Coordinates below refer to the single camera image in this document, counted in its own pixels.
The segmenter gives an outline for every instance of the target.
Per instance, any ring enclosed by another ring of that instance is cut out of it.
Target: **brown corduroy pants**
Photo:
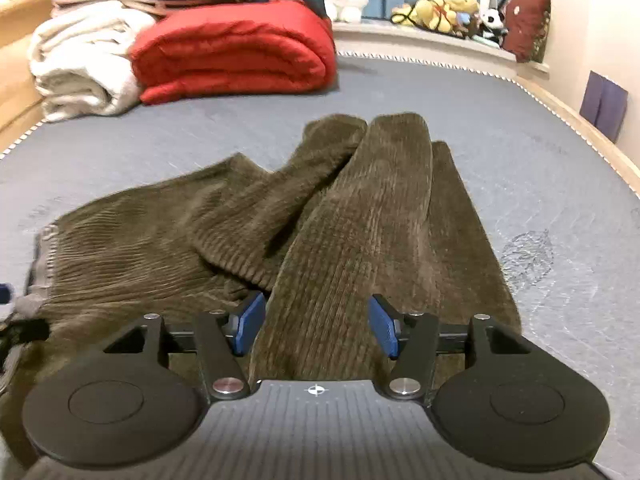
[[[4,437],[25,465],[29,389],[146,312],[188,321],[251,288],[270,293],[245,364],[251,380],[384,374],[367,323],[374,292],[443,322],[482,312],[519,329],[449,149],[415,114],[310,123],[274,173],[235,155],[105,197],[58,219],[40,252],[47,264],[34,268],[47,275],[36,277],[35,301],[52,335],[26,349],[0,403]],[[459,364],[440,367],[438,380]]]

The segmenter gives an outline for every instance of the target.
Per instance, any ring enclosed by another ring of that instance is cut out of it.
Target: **gray gripper plate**
[[[602,480],[592,466],[525,474],[499,470],[444,442],[414,402],[370,381],[264,381],[219,402],[180,446],[118,471],[41,459],[24,480]]]

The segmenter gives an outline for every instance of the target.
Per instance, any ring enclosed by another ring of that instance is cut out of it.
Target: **folded red blanket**
[[[146,104],[307,92],[327,87],[336,73],[330,23],[295,0],[176,12],[143,31],[130,58]]]

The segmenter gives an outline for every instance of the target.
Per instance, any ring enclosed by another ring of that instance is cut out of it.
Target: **yellow stuffed toy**
[[[404,4],[393,9],[391,21],[451,34],[465,30],[478,10],[477,0],[418,0],[414,6]]]

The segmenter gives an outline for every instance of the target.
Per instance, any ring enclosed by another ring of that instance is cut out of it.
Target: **white towel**
[[[117,115],[134,106],[141,89],[127,51],[137,34],[155,22],[120,2],[100,2],[40,25],[29,58],[36,88],[45,98],[45,119]]]

